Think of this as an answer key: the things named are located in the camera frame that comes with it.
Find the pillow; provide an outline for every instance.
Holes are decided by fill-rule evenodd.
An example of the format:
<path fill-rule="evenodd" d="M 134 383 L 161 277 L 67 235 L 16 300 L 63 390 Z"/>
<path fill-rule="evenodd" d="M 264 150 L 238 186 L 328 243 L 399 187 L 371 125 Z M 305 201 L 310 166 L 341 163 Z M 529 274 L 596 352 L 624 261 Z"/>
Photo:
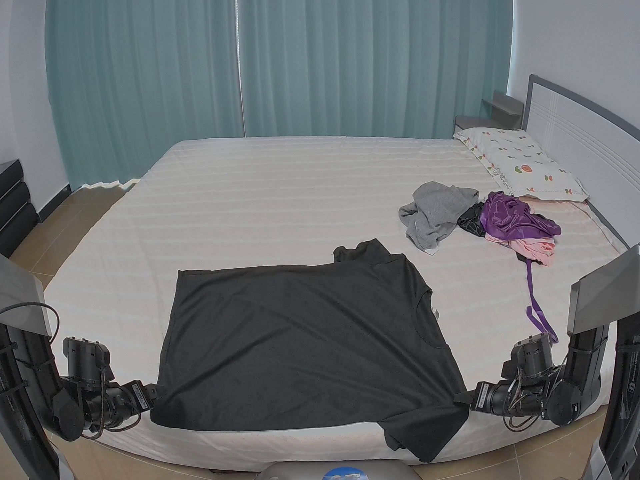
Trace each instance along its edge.
<path fill-rule="evenodd" d="M 578 202 L 589 197 L 523 130 L 469 128 L 453 137 L 476 155 L 505 194 Z"/>

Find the curtain fold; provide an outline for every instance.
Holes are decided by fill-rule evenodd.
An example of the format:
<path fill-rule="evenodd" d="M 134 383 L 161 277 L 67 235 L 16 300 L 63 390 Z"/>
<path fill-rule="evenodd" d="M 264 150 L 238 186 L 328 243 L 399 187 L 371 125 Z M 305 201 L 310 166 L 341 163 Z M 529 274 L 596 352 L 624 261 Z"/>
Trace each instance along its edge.
<path fill-rule="evenodd" d="M 506 90 L 513 0 L 238 0 L 248 136 L 450 138 Z"/>
<path fill-rule="evenodd" d="M 47 0 L 49 100 L 72 187 L 242 136 L 234 0 Z"/>

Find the tiled floor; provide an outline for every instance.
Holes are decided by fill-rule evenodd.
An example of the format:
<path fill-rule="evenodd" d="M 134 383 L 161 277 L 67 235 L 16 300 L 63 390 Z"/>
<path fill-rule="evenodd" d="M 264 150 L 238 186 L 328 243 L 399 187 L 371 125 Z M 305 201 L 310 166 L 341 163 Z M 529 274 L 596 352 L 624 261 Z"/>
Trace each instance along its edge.
<path fill-rule="evenodd" d="M 71 195 L 53 214 L 39 224 L 11 259 L 30 270 L 44 287 L 110 206 L 122 197 L 121 188 L 82 189 Z M 417 466 L 424 480 L 568 480 L 580 478 L 596 436 L 604 423 L 604 408 L 564 428 L 528 439 L 514 446 L 459 461 Z M 79 480 L 187 480 L 193 478 L 250 480 L 255 473 L 217 476 L 208 470 L 176 466 L 108 448 L 80 439 L 53 441 L 67 457 Z M 0 438 L 0 477 L 6 480 L 26 476 Z"/>

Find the gray towel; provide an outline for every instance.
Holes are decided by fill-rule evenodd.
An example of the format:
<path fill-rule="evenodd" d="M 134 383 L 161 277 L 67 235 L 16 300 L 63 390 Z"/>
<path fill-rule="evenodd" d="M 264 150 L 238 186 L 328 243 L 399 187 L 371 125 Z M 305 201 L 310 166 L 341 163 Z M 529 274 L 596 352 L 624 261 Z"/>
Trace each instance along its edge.
<path fill-rule="evenodd" d="M 416 189 L 412 203 L 400 207 L 398 216 L 418 249 L 435 252 L 438 242 L 456 227 L 460 215 L 477 201 L 478 191 L 473 188 L 429 181 Z"/>

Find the pink garment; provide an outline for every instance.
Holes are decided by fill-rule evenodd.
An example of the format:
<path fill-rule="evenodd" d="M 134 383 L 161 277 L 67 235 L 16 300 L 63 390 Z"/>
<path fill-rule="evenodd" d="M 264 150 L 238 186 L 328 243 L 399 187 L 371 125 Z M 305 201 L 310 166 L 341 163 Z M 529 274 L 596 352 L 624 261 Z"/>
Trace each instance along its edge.
<path fill-rule="evenodd" d="M 556 244 L 553 238 L 518 238 L 516 240 L 500 240 L 485 234 L 484 237 L 489 242 L 496 242 L 505 247 L 510 247 L 522 254 L 525 258 L 539 261 L 542 265 L 549 267 L 553 263 L 554 249 Z"/>

